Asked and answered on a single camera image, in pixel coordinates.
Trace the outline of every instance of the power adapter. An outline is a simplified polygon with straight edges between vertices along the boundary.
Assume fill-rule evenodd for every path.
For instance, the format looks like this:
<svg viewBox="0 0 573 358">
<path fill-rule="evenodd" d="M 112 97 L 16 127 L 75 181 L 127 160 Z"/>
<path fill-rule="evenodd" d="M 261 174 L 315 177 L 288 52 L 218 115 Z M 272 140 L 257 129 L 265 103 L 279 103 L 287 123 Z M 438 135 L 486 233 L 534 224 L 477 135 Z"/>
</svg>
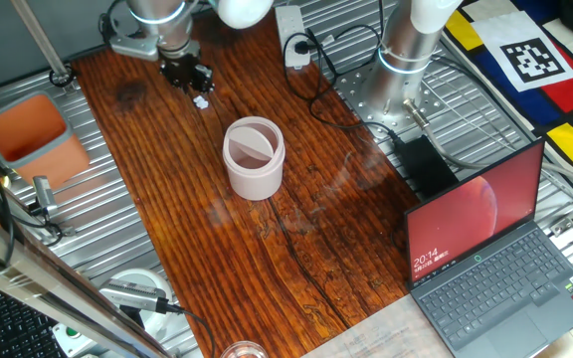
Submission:
<svg viewBox="0 0 573 358">
<path fill-rule="evenodd" d="M 432 198 L 459 183 L 428 137 L 422 135 L 408 143 L 394 133 L 391 137 L 397 158 L 426 198 Z"/>
</svg>

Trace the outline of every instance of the laptop keyboard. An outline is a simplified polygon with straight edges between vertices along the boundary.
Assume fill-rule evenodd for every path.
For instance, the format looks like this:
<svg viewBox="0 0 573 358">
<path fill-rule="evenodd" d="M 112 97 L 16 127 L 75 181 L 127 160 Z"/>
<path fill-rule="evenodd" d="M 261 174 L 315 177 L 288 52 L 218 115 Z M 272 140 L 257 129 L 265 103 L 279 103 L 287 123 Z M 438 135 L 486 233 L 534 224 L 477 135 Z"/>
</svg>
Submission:
<svg viewBox="0 0 573 358">
<path fill-rule="evenodd" d="M 55 321 L 0 292 L 2 358 L 65 358 L 51 330 Z"/>
<path fill-rule="evenodd" d="M 421 298 L 453 348 L 525 304 L 542 304 L 558 292 L 550 281 L 568 267 L 551 246 L 541 231 L 530 233 Z"/>
</svg>

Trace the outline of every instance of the laptop screen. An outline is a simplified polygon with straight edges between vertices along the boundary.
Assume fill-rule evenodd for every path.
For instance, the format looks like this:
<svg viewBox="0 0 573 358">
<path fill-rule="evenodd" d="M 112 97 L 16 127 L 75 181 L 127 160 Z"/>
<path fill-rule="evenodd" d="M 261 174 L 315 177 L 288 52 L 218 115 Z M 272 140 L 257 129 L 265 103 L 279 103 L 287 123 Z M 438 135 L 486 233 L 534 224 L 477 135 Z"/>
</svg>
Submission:
<svg viewBox="0 0 573 358">
<path fill-rule="evenodd" d="M 529 145 L 407 214 L 412 282 L 449 268 L 533 217 L 543 146 Z"/>
</svg>

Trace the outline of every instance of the orange container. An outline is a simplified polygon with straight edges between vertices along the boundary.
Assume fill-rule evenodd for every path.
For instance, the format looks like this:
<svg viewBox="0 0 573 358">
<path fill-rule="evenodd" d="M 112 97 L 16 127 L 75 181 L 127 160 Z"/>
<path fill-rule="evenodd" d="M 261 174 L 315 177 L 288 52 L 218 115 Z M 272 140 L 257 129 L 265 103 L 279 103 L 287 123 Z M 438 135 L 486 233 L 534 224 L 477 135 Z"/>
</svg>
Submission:
<svg viewBox="0 0 573 358">
<path fill-rule="evenodd" d="M 43 91 L 0 109 L 0 160 L 28 183 L 47 176 L 53 190 L 90 164 L 72 126 Z"/>
</svg>

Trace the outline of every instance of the wooden table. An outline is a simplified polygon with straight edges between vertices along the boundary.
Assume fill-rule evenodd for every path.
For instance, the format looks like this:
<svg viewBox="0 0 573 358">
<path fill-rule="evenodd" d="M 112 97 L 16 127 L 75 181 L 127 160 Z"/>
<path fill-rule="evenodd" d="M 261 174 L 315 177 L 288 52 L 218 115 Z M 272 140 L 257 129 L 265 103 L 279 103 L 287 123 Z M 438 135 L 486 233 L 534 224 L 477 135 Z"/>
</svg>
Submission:
<svg viewBox="0 0 573 358">
<path fill-rule="evenodd" d="M 287 89 L 273 14 L 243 31 L 204 18 L 194 37 L 215 70 L 204 110 L 154 63 L 103 51 L 74 67 L 171 284 L 211 325 L 217 356 L 252 340 L 271 357 L 299 357 L 407 293 L 403 213 L 418 201 L 370 132 L 320 124 Z M 291 74 L 313 92 L 315 66 Z M 335 93 L 317 109 L 357 120 Z M 232 191 L 222 161 L 227 127 L 248 115 L 275 122 L 286 141 L 283 185 L 259 202 Z M 189 321 L 208 356 L 205 330 Z"/>
</svg>

